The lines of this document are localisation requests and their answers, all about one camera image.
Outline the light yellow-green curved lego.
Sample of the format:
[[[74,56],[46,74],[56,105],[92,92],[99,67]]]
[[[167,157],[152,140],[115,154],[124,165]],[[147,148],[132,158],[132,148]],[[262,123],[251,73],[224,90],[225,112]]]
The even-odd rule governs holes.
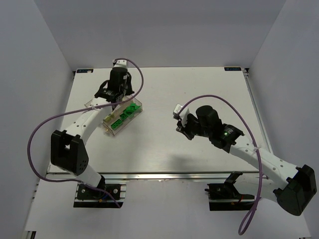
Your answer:
[[[113,119],[114,119],[114,114],[109,114],[108,116],[104,118],[104,121],[109,122],[109,121],[112,121]]]

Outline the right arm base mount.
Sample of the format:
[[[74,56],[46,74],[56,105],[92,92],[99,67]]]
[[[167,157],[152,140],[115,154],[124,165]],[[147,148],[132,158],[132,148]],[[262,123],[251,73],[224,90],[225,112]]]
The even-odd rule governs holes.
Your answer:
[[[255,202],[255,196],[240,194],[234,184],[242,172],[232,172],[223,183],[209,183],[205,192],[209,199],[210,211],[248,211]]]

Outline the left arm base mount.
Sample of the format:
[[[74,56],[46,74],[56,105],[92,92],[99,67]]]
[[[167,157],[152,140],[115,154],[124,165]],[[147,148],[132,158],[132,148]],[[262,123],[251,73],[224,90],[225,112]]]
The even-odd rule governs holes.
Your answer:
[[[95,208],[95,209],[119,209],[126,197],[127,185],[124,181],[106,181],[105,191],[89,189],[83,183],[78,183],[74,198],[74,208]]]

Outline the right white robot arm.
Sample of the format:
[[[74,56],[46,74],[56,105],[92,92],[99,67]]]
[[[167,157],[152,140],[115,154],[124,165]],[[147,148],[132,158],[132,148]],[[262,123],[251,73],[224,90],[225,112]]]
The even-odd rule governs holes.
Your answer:
[[[222,123],[211,106],[201,106],[193,115],[187,107],[178,104],[173,110],[173,118],[177,120],[176,131],[187,139],[192,140],[195,136],[208,138],[216,148],[262,171],[262,177],[231,173],[224,182],[228,192],[254,195],[260,189],[262,198],[278,203],[294,216],[300,216],[317,193],[315,172],[310,166],[298,167],[258,148],[243,131]]]

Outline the upturned green 2x4 lego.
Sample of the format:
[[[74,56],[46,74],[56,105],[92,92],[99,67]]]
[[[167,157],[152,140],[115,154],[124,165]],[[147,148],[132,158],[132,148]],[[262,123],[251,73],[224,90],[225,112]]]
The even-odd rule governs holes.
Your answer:
[[[118,129],[123,124],[121,119],[116,120],[113,124],[111,124],[112,130]]]

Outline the green lego with eyes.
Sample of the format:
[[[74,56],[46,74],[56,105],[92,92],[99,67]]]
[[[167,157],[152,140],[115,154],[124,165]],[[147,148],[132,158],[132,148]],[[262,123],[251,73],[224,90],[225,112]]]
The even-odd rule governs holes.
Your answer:
[[[127,115],[132,115],[135,111],[137,111],[140,108],[139,105],[135,103],[131,103],[128,107],[125,109],[125,113]]]

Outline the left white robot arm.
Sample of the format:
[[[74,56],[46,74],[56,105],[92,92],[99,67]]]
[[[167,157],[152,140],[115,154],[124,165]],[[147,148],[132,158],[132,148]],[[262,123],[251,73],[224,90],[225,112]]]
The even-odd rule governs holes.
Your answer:
[[[69,127],[55,130],[51,135],[51,164],[73,174],[77,180],[101,190],[105,189],[104,177],[89,165],[86,143],[103,119],[113,112],[125,95],[133,93],[131,75],[125,66],[115,66],[109,80],[103,82],[85,111]]]

